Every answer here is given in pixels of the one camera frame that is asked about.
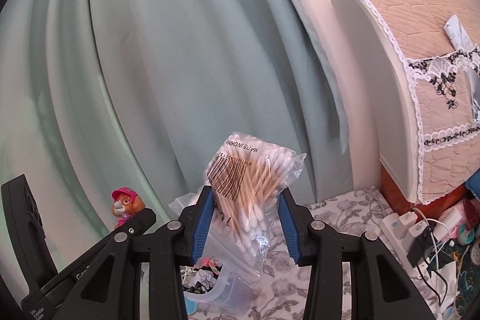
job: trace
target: lace trim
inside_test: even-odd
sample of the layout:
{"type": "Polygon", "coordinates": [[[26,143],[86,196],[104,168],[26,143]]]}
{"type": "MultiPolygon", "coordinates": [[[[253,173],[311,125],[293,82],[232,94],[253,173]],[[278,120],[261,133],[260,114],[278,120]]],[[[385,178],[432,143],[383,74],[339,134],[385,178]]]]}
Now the lace trim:
{"type": "Polygon", "coordinates": [[[478,44],[475,44],[475,49],[469,52],[469,59],[472,69],[478,77],[480,77],[480,49],[478,44]]]}
{"type": "Polygon", "coordinates": [[[449,109],[458,107],[458,102],[455,100],[457,95],[455,79],[459,68],[469,72],[471,64],[469,52],[459,49],[443,56],[407,60],[415,79],[423,79],[431,83],[437,95],[443,95],[446,98],[449,109]]]}
{"type": "MultiPolygon", "coordinates": [[[[390,43],[392,43],[395,52],[398,55],[398,58],[403,63],[403,68],[405,70],[406,80],[409,84],[410,95],[412,97],[413,103],[415,105],[415,117],[417,118],[417,127],[418,127],[418,187],[417,187],[417,196],[418,200],[423,204],[423,157],[425,154],[424,148],[424,139],[423,139],[423,122],[422,122],[422,115],[420,112],[420,105],[417,97],[417,92],[415,91],[415,86],[417,85],[416,79],[413,77],[412,72],[410,71],[410,64],[405,55],[403,54],[400,46],[398,45],[397,39],[393,35],[390,27],[388,26],[387,22],[383,19],[380,12],[377,8],[373,5],[370,0],[363,0],[363,2],[367,5],[367,7],[371,10],[371,12],[375,15],[378,20],[378,23],[382,26],[383,31],[388,36],[390,43]]],[[[428,204],[435,199],[429,199],[425,201],[425,204],[428,204]]]]}
{"type": "Polygon", "coordinates": [[[425,133],[423,142],[425,152],[436,151],[454,144],[463,143],[477,136],[479,131],[480,121],[472,121],[459,127],[442,129],[431,134],[425,133]]]}
{"type": "Polygon", "coordinates": [[[430,82],[432,77],[441,78],[442,75],[457,73],[458,67],[462,67],[463,71],[468,72],[470,64],[469,52],[463,49],[443,56],[418,60],[407,59],[407,61],[414,78],[423,79],[427,82],[430,82]]]}

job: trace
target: floral bedsheet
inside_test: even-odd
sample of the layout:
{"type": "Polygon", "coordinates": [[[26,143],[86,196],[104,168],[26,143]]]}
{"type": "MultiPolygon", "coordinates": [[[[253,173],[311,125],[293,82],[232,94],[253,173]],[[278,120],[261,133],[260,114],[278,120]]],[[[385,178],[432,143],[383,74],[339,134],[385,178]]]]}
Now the floral bedsheet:
{"type": "MultiPolygon", "coordinates": [[[[314,205],[308,205],[313,217],[330,224],[337,231],[360,236],[367,230],[374,230],[386,246],[392,250],[387,238],[380,230],[379,223],[392,210],[376,187],[356,190],[333,197],[314,205]]],[[[241,317],[229,314],[218,314],[209,310],[208,306],[199,304],[196,312],[189,320],[302,320],[303,309],[307,297],[310,267],[300,268],[289,257],[280,221],[273,226],[272,246],[268,253],[264,275],[253,289],[250,307],[241,317]]],[[[342,320],[351,319],[351,285],[350,268],[343,264],[343,308],[342,320]]],[[[429,304],[432,312],[439,315],[438,301],[422,280],[414,280],[422,296],[429,304]]]]}

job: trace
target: barcode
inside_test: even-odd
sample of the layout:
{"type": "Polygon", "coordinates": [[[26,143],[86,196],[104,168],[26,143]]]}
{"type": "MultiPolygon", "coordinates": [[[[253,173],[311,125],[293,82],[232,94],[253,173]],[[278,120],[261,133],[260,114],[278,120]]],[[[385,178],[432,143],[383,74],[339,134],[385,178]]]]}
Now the barcode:
{"type": "Polygon", "coordinates": [[[235,202],[245,175],[245,168],[246,163],[243,160],[218,153],[207,171],[212,189],[235,202]]]}

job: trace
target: charging adapter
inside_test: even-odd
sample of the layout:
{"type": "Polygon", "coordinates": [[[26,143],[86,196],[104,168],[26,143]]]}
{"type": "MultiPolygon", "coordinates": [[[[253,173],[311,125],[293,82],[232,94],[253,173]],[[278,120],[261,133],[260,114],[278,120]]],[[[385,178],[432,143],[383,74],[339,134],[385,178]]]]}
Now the charging adapter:
{"type": "Polygon", "coordinates": [[[432,228],[428,225],[423,232],[415,238],[406,256],[412,267],[416,267],[420,262],[423,262],[423,257],[427,257],[427,254],[430,254],[433,250],[435,243],[431,240],[431,232],[432,228]]]}

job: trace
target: light green curtain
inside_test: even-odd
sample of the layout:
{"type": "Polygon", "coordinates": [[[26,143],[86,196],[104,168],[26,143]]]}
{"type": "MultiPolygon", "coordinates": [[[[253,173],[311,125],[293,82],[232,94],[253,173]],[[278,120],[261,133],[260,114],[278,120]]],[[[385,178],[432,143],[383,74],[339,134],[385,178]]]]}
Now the light green curtain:
{"type": "MultiPolygon", "coordinates": [[[[169,220],[233,131],[308,154],[299,203],[352,190],[341,96],[299,0],[8,0],[0,14],[0,180],[26,175],[59,269],[113,228],[117,187],[169,220]]],[[[3,213],[0,235],[20,300],[3,213]]]]}

